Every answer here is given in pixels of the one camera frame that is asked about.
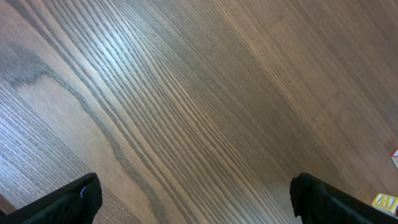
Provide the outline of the brown ring picture block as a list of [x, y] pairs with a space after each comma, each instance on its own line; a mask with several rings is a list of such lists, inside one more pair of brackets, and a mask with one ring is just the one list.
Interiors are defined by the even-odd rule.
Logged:
[[398, 168], [398, 149], [392, 154], [391, 159], [395, 166]]

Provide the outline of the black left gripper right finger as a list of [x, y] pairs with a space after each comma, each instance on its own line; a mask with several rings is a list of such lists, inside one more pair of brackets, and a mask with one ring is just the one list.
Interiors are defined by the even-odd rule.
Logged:
[[396, 218], [307, 172], [291, 180], [290, 201], [303, 224], [397, 224]]

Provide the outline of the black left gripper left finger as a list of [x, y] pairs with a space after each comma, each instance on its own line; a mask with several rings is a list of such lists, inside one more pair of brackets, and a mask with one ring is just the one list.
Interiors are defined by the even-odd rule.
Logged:
[[93, 223], [103, 204], [100, 180], [88, 173], [12, 213], [1, 223]]

